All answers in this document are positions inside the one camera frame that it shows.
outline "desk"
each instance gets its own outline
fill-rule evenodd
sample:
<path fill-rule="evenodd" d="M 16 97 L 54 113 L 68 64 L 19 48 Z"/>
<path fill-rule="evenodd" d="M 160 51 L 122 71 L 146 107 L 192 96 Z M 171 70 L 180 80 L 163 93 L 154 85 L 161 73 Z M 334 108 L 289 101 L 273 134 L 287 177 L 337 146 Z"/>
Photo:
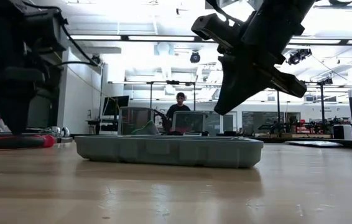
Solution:
<path fill-rule="evenodd" d="M 352 224 L 352 151 L 266 144 L 249 170 L 0 151 L 0 223 Z"/>
<path fill-rule="evenodd" d="M 101 120 L 89 120 L 86 121 L 89 125 L 89 134 L 99 134 L 100 133 L 100 122 Z"/>

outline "computer monitor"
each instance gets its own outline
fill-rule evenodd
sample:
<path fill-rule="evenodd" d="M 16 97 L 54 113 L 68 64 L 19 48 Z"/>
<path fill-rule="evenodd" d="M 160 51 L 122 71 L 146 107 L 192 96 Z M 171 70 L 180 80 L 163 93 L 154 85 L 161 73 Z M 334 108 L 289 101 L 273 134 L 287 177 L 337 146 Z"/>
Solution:
<path fill-rule="evenodd" d="M 106 97 L 103 105 L 103 116 L 117 116 L 119 114 L 119 108 L 128 106 L 128 103 L 129 96 Z"/>

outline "gray plastic tray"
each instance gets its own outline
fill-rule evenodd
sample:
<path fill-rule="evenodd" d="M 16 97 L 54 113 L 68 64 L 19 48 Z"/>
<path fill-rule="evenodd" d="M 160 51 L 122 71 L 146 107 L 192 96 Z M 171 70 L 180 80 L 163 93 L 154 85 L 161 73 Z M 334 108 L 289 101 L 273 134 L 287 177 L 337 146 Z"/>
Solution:
<path fill-rule="evenodd" d="M 210 136 L 75 136 L 78 154 L 92 161 L 250 168 L 263 142 Z"/>

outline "white container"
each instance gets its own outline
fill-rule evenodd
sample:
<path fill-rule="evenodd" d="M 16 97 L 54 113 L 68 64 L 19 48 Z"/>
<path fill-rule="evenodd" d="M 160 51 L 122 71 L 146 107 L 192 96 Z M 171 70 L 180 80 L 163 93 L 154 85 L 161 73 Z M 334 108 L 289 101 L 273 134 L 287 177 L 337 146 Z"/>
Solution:
<path fill-rule="evenodd" d="M 352 127 L 350 124 L 336 124 L 333 126 L 333 138 L 352 141 Z"/>

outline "clear plastic panel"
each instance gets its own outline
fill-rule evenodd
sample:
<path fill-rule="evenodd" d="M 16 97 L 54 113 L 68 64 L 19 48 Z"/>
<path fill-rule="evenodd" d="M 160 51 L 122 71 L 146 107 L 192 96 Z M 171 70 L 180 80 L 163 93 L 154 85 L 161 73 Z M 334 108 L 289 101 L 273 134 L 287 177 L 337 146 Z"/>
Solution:
<path fill-rule="evenodd" d="M 204 116 L 203 113 L 177 113 L 175 116 L 174 130 L 187 133 L 187 132 L 202 132 L 204 131 Z"/>
<path fill-rule="evenodd" d="M 122 108 L 121 134 L 132 134 L 143 128 L 152 118 L 153 110 L 149 108 Z"/>

